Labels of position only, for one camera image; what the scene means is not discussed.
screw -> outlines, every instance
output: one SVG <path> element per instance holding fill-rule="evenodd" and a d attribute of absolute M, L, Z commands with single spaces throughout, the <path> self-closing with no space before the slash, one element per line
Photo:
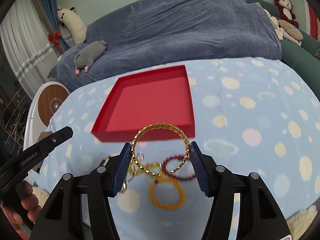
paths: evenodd
<path fill-rule="evenodd" d="M 100 166 L 99 168 L 97 168 L 98 173 L 104 173 L 105 171 L 106 171 L 105 166 Z"/>
<path fill-rule="evenodd" d="M 63 179 L 64 180 L 69 180 L 71 178 L 71 174 L 70 173 L 66 173 L 63 175 Z"/>
<path fill-rule="evenodd" d="M 259 174 L 253 172 L 253 173 L 251 173 L 251 177 L 252 177 L 253 179 L 258 179 L 258 178 L 259 178 Z"/>
<path fill-rule="evenodd" d="M 216 167 L 216 170 L 217 170 L 218 172 L 224 172 L 226 169 L 225 169 L 225 167 L 219 165 L 219 166 Z"/>

beaded bracelet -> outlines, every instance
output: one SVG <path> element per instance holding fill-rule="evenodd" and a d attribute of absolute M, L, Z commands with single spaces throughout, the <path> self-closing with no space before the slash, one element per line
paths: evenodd
<path fill-rule="evenodd" d="M 180 181 L 193 180 L 194 178 L 196 178 L 196 175 L 195 175 L 195 174 L 192 175 L 192 176 L 189 176 L 189 177 L 180 177 L 180 176 L 171 174 L 171 173 L 168 172 L 167 169 L 166 169 L 166 166 L 167 166 L 167 164 L 168 164 L 169 161 L 171 161 L 171 160 L 181 161 L 181 160 L 183 160 L 183 158 L 184 158 L 184 155 L 178 155 L 178 156 L 175 155 L 175 156 L 171 156 L 171 157 L 167 158 L 167 159 L 163 162 L 163 164 L 162 164 L 162 166 L 161 166 L 161 171 L 162 171 L 165 175 L 167 175 L 167 176 L 169 176 L 169 177 L 172 177 L 172 178 L 174 178 L 174 179 L 176 179 L 176 180 L 180 180 Z"/>
<path fill-rule="evenodd" d="M 155 194 L 154 194 L 154 189 L 156 187 L 156 185 L 158 183 L 161 183 L 161 182 L 171 182 L 176 188 L 177 190 L 179 191 L 179 194 L 180 194 L 180 201 L 179 203 L 177 204 L 174 204 L 174 205 L 167 205 L 167 204 L 163 204 L 163 203 L 160 203 L 159 201 L 156 200 L 155 198 Z M 150 189 L 149 189 L 149 196 L 150 196 L 150 200 L 152 201 L 152 203 L 159 207 L 159 208 L 162 208 L 162 209 L 165 209 L 165 210 L 175 210 L 175 209 L 178 209 L 180 208 L 185 200 L 186 200 L 186 195 L 185 193 L 183 192 L 183 189 L 181 187 L 181 185 L 175 181 L 174 179 L 172 178 L 169 178 L 169 177 L 165 177 L 165 178 L 159 178 L 159 179 L 156 179 L 154 183 L 151 184 L 150 186 Z"/>

white curtain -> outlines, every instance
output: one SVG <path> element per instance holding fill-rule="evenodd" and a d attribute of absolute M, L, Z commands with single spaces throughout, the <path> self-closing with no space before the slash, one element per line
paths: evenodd
<path fill-rule="evenodd" d="M 16 0 L 0 25 L 0 35 L 9 64 L 20 84 L 33 99 L 42 84 L 48 82 L 57 55 L 48 41 L 31 0 Z"/>

human hand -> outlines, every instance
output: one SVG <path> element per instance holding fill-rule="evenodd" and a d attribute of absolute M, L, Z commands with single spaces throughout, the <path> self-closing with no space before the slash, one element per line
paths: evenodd
<path fill-rule="evenodd" d="M 41 211 L 41 207 L 39 206 L 37 197 L 33 194 L 32 186 L 28 182 L 24 181 L 24 188 L 27 195 L 21 200 L 21 205 L 24 209 L 28 210 L 28 218 L 35 223 Z M 1 209 L 20 237 L 23 240 L 28 240 L 29 237 L 20 228 L 20 225 L 23 224 L 22 217 L 11 208 L 5 206 L 3 202 L 1 203 Z"/>

red tray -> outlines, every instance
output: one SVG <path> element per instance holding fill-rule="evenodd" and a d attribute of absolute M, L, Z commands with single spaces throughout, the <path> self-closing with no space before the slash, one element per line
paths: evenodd
<path fill-rule="evenodd" d="M 117 80 L 95 121 L 91 133 L 102 142 L 132 141 L 143 127 L 166 122 L 195 136 L 195 120 L 185 65 L 174 66 Z M 147 132 L 140 140 L 179 138 L 165 129 Z"/>

